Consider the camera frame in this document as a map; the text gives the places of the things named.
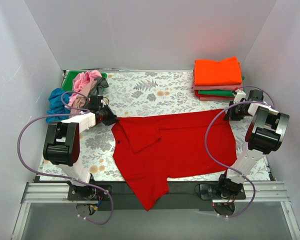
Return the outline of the folded red t shirt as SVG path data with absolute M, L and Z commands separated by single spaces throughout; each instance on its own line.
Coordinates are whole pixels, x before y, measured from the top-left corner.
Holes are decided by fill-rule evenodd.
M 203 98 L 206 96 L 205 94 L 200 94 L 198 90 L 194 90 L 194 94 L 197 98 Z

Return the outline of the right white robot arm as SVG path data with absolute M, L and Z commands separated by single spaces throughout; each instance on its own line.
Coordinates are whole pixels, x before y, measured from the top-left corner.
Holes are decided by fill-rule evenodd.
M 264 102 L 264 92 L 254 89 L 246 94 L 241 89 L 232 91 L 234 99 L 225 117 L 226 121 L 240 121 L 251 116 L 245 135 L 246 145 L 231 169 L 221 174 L 216 193 L 222 199 L 235 197 L 243 191 L 244 177 L 264 156 L 277 151 L 282 145 L 290 116 L 275 110 Z

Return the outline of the floral table mat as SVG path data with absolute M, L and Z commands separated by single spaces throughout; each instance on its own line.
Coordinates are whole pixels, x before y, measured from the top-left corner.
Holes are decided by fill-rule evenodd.
M 224 109 L 228 101 L 200 101 L 192 89 L 192 71 L 113 71 L 106 72 L 109 88 L 104 90 L 109 107 L 118 117 L 146 117 L 169 114 Z M 230 126 L 239 155 L 245 145 L 245 135 L 251 118 L 231 121 Z M 80 159 L 96 181 L 124 181 L 114 160 L 115 140 L 111 126 L 98 124 L 80 135 Z M 65 175 L 47 160 L 40 171 Z M 247 176 L 252 181 L 270 181 L 270 169 L 264 157 L 257 162 Z M 168 181 L 216 181 L 221 172 Z

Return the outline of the folded orange t shirt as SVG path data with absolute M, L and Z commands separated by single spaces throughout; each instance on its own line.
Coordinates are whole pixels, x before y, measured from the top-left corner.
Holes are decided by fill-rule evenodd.
M 214 61 L 196 59 L 194 61 L 194 84 L 196 86 L 240 85 L 242 73 L 236 56 Z

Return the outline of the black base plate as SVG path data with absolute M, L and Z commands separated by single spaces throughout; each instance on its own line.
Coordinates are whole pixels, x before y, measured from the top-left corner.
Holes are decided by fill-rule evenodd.
M 107 190 L 114 202 L 115 210 L 144 210 L 144 206 L 124 181 L 99 181 L 97 184 Z M 246 199 L 242 188 L 237 196 L 222 197 L 215 181 L 169 181 L 168 193 L 159 197 L 151 210 L 214 211 L 233 214 L 235 203 Z

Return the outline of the aluminium frame rail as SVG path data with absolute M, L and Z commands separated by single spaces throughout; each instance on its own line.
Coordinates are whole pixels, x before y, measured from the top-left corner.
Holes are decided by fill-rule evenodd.
M 292 239 L 300 240 L 300 230 L 291 207 L 291 199 L 288 196 L 283 181 L 254 181 L 256 194 L 254 202 L 280 202 L 284 216 L 291 233 Z M 65 182 L 39 182 L 27 183 L 21 204 L 29 206 L 31 203 L 92 203 L 82 197 L 76 197 L 70 186 Z

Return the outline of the folded green t shirt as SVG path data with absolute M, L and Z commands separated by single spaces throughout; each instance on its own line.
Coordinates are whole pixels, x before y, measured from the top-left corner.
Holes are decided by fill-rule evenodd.
M 234 95 L 232 93 L 233 90 L 198 90 L 198 92 L 205 96 L 213 96 L 213 97 L 223 97 L 223 98 L 233 98 Z

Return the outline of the blue t shirt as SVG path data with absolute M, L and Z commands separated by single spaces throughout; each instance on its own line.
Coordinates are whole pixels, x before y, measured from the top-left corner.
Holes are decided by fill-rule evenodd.
M 60 114 L 69 114 L 71 111 L 65 107 L 63 102 L 61 101 L 61 96 L 65 92 L 65 90 L 61 88 L 54 89 L 49 98 L 49 110 L 46 112 L 48 115 L 60 115 Z M 50 122 L 59 122 L 68 119 L 69 116 L 50 116 L 46 118 L 46 123 Z

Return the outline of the grey t shirt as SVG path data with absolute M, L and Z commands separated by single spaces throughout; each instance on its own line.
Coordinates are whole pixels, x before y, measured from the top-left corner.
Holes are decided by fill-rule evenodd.
M 109 84 L 105 77 L 98 76 L 94 78 L 89 84 L 88 84 L 88 100 L 90 101 L 92 97 L 99 97 L 103 96 L 103 90 L 107 89 L 109 87 Z

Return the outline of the red t shirt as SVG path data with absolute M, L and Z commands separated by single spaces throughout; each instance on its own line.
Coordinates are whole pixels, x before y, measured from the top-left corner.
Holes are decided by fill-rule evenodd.
M 194 94 L 197 98 L 203 98 L 206 96 L 205 94 L 200 94 L 198 90 L 194 90 Z
M 169 178 L 221 172 L 237 159 L 236 141 L 219 110 L 122 117 L 111 129 L 114 162 L 145 210 L 168 193 Z

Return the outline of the folded light pink t shirt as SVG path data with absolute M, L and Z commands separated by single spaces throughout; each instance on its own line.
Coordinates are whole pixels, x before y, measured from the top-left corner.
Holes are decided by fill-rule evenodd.
M 199 98 L 200 101 L 232 101 L 234 98 L 233 97 L 217 97 L 217 96 L 213 96 L 213 97 L 200 97 Z

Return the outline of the green plastic tray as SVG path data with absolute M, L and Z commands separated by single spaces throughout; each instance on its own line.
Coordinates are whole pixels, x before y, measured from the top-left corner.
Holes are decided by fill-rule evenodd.
M 69 103 L 69 98 L 70 96 L 72 95 L 72 93 L 78 93 L 78 92 L 75 92 L 73 91 L 73 80 L 75 79 L 75 77 L 79 74 L 79 73 L 82 73 L 82 72 L 79 72 L 79 71 L 70 71 L 67 76 L 66 76 L 66 79 L 65 79 L 65 82 L 62 86 L 62 90 L 64 90 L 65 92 L 61 95 L 61 101 L 62 103 L 64 104 L 64 106 L 71 110 L 70 108 L 67 107 L 68 103 Z M 107 78 L 107 74 L 106 73 L 101 73 L 102 77 L 104 78 Z M 54 114 L 54 115 L 49 115 L 49 117 L 57 117 L 57 116 L 69 116 L 69 114 Z

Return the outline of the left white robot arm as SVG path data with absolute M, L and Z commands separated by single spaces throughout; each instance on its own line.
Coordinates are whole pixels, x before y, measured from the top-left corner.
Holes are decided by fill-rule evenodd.
M 43 146 L 43 158 L 61 168 L 70 178 L 68 184 L 74 193 L 85 200 L 100 200 L 104 193 L 93 185 L 92 174 L 79 159 L 80 133 L 99 123 L 110 126 L 119 121 L 104 99 L 102 95 L 91 96 L 87 105 L 89 113 L 49 123 Z

